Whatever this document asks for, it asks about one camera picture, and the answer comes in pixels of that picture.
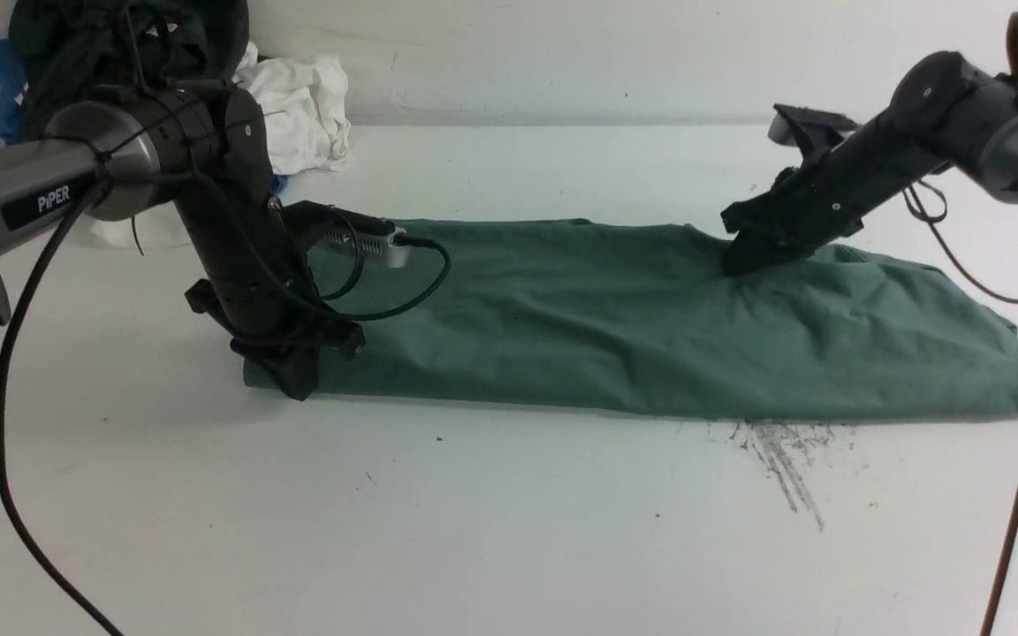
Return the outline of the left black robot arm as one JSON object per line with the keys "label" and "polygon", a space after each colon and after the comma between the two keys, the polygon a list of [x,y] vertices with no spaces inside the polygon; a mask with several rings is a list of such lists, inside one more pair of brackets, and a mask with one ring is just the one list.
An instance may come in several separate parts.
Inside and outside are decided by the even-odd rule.
{"label": "left black robot arm", "polygon": [[[303,399],[322,349],[355,357],[357,319],[316,293],[306,263],[312,204],[282,209],[272,193],[265,117],[246,90],[182,81],[138,92],[100,86],[49,121],[41,140],[0,148],[0,256],[82,214],[130,220],[177,206],[205,277],[187,291],[232,350]],[[0,275],[0,326],[11,302]]]}

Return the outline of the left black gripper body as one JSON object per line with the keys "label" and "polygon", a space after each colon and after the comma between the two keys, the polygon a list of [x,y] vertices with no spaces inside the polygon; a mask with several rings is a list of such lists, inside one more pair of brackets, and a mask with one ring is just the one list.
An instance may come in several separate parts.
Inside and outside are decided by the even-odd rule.
{"label": "left black gripper body", "polygon": [[197,279],[190,309],[230,335],[230,349],[258,367],[288,398],[303,401],[319,386],[324,350],[351,360],[365,345],[359,323],[308,313],[262,284]]}

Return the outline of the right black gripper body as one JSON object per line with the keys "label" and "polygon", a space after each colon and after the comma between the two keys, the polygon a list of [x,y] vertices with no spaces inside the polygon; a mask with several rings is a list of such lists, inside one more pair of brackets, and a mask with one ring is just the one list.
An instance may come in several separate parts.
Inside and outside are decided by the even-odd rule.
{"label": "right black gripper body", "polygon": [[796,187],[803,180],[796,168],[785,168],[768,192],[731,204],[720,213],[724,229],[735,235],[720,257],[726,276],[748,276],[805,259],[821,246],[864,229],[862,218],[849,215],[843,207],[797,207]]}

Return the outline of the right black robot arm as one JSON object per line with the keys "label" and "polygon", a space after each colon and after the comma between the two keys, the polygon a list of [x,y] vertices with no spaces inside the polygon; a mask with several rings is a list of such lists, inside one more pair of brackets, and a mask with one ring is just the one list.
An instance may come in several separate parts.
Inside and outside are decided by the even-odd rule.
{"label": "right black robot arm", "polygon": [[851,237],[863,218],[922,178],[961,170],[992,198],[1018,204],[1018,86],[961,54],[914,65],[887,108],[858,125],[841,114],[776,105],[769,138],[799,148],[767,193],[723,210],[727,276],[803,259]]}

